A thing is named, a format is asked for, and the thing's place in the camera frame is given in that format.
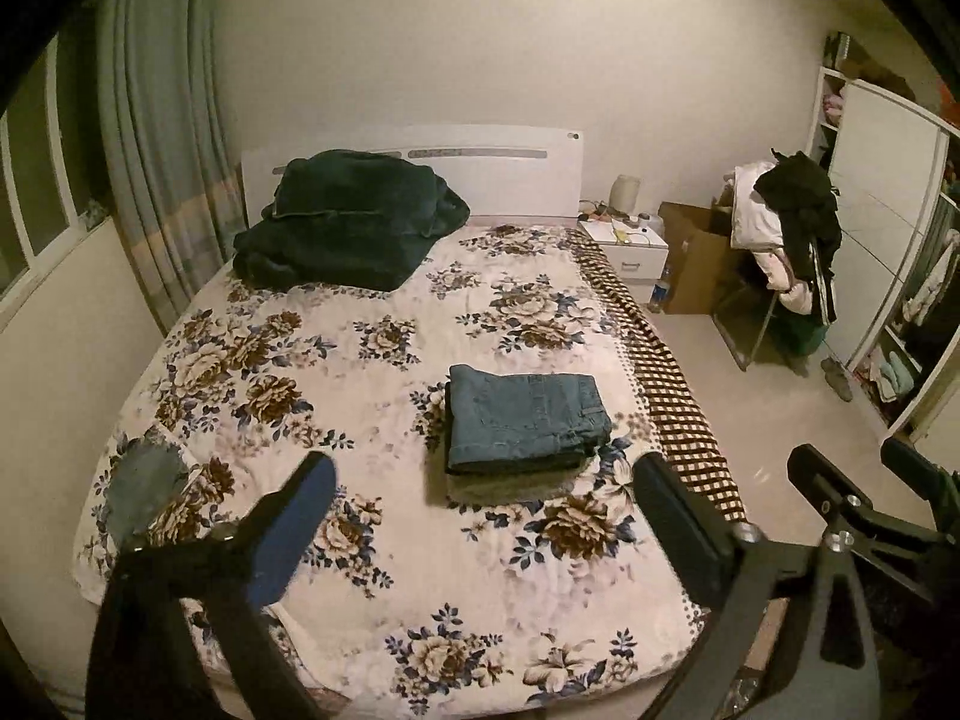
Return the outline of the blue denim jeans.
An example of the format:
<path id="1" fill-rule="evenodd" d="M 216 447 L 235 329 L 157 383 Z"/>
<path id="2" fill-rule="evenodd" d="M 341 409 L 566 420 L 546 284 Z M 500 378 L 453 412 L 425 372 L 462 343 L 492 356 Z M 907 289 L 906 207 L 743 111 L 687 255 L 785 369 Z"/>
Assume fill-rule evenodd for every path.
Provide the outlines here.
<path id="1" fill-rule="evenodd" d="M 465 364 L 446 383 L 452 476 L 571 472 L 612 434 L 596 381 L 584 374 L 497 376 Z"/>

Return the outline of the small grey blue cloth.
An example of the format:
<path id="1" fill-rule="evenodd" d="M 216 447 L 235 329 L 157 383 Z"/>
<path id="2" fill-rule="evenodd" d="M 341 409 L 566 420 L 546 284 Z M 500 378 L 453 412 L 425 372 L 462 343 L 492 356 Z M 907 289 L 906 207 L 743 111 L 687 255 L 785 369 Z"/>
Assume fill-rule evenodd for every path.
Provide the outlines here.
<path id="1" fill-rule="evenodd" d="M 189 478 L 181 450 L 160 434 L 133 439 L 121 453 L 106 489 L 106 530 L 117 548 L 149 525 Z"/>

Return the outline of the chair piled with clothes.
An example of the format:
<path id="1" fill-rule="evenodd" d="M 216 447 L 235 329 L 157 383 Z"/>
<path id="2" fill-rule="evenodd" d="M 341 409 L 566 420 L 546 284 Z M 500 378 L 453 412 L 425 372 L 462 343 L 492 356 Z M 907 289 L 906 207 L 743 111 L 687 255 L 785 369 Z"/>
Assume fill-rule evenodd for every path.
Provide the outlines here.
<path id="1" fill-rule="evenodd" d="M 776 344 L 789 366 L 804 366 L 838 319 L 833 263 L 843 232 L 827 171 L 802 151 L 773 151 L 726 174 L 715 208 L 729 215 L 739 278 L 715 316 L 754 293 L 763 310 L 758 339 Z"/>

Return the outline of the floral fleece bed blanket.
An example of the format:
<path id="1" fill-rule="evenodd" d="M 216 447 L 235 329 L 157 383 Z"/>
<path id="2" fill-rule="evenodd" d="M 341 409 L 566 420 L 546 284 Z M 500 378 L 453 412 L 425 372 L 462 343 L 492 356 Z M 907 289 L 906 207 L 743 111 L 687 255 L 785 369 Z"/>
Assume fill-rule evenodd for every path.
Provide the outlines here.
<path id="1" fill-rule="evenodd" d="M 444 479 L 452 366 L 586 374 L 613 429 L 551 497 L 459 504 Z M 267 613 L 338 718 L 469 718 L 594 699 L 673 670 L 701 631 L 631 491 L 659 452 L 727 518 L 737 484 L 672 351 L 602 250 L 569 227 L 471 226 L 390 293 L 213 277 L 167 333 L 99 458 L 73 577 L 103 598 L 116 483 L 172 450 L 187 484 L 155 543 L 236 522 L 306 454 L 337 467 L 329 513 Z"/>

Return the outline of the white wardrobe with shelves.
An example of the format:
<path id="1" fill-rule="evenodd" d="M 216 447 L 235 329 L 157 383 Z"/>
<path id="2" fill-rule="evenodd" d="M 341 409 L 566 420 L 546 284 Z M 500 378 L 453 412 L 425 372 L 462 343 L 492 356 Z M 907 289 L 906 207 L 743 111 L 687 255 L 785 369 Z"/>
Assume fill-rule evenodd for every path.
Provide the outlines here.
<path id="1" fill-rule="evenodd" d="M 958 344 L 958 130 L 846 32 L 828 34 L 807 153 L 843 234 L 827 346 L 890 434 L 946 382 Z"/>

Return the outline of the grey folded garment under jeans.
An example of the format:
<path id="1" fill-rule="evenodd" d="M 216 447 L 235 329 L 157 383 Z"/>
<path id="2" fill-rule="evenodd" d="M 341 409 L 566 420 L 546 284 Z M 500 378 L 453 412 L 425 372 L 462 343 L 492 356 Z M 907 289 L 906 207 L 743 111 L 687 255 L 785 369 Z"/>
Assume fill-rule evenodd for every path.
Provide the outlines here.
<path id="1" fill-rule="evenodd" d="M 455 504 L 505 505 L 549 500 L 571 493 L 576 479 L 589 465 L 579 460 L 569 468 L 493 476 L 444 476 L 446 494 Z"/>

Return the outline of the brown cardboard box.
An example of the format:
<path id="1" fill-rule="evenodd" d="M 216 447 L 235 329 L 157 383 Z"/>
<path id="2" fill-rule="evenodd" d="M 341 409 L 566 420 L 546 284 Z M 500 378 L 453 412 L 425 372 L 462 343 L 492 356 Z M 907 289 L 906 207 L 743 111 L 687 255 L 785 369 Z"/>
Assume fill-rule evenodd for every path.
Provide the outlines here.
<path id="1" fill-rule="evenodd" d="M 731 247 L 731 211 L 664 202 L 659 206 L 669 245 L 667 314 L 706 316 L 739 282 L 742 254 Z"/>

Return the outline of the white bedside table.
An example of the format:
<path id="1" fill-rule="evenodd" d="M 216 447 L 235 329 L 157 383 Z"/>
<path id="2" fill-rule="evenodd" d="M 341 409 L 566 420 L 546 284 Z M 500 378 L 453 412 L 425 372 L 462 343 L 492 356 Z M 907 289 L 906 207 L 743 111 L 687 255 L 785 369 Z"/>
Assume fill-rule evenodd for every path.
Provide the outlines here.
<path id="1" fill-rule="evenodd" d="M 602 249 L 615 275 L 638 304 L 651 304 L 669 257 L 669 245 L 649 227 L 584 218 L 579 227 Z"/>

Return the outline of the white bedside lamp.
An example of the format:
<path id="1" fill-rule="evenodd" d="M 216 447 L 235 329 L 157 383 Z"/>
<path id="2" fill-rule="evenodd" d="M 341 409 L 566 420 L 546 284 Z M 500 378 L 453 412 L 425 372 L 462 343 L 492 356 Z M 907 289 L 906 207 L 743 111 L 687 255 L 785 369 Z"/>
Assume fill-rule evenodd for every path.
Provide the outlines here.
<path id="1" fill-rule="evenodd" d="M 626 216 L 638 215 L 640 208 L 640 177 L 620 174 L 608 194 L 608 206 Z"/>

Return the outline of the dark green folded blanket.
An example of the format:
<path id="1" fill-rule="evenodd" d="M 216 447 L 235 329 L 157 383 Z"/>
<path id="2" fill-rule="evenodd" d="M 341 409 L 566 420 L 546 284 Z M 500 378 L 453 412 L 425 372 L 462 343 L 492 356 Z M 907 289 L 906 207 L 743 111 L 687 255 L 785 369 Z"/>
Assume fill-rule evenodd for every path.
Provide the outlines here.
<path id="1" fill-rule="evenodd" d="M 308 283 L 400 288 L 470 206 L 431 167 L 329 149 L 288 163 L 257 224 L 235 236 L 233 270 L 252 288 Z"/>

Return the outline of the grey green curtain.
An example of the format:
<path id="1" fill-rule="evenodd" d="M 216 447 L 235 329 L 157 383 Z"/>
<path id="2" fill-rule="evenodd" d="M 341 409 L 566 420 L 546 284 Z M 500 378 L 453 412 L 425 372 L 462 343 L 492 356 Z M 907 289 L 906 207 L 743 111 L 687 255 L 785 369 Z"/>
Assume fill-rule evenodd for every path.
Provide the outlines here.
<path id="1" fill-rule="evenodd" d="M 117 223 L 165 331 L 245 228 L 215 78 L 215 0 L 98 0 L 96 82 Z"/>

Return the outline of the white bed headboard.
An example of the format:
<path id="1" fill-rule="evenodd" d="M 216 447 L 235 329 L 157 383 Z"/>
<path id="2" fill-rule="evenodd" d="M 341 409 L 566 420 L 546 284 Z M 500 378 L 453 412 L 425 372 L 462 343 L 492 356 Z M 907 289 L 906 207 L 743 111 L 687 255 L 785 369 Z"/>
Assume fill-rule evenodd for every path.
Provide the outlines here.
<path id="1" fill-rule="evenodd" d="M 578 130 L 527 125 L 370 125 L 318 130 L 241 156 L 249 221 L 274 198 L 283 169 L 327 149 L 384 153 L 431 167 L 478 224 L 578 221 L 584 138 Z"/>

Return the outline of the window with white frame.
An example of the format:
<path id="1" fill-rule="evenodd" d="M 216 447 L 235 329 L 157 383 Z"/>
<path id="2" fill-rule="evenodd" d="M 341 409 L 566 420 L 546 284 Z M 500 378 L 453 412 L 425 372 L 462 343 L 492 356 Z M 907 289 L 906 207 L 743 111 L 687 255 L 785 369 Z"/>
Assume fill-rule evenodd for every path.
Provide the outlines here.
<path id="1" fill-rule="evenodd" d="M 94 29 L 76 21 L 26 71 L 2 114 L 2 320 L 109 216 Z"/>

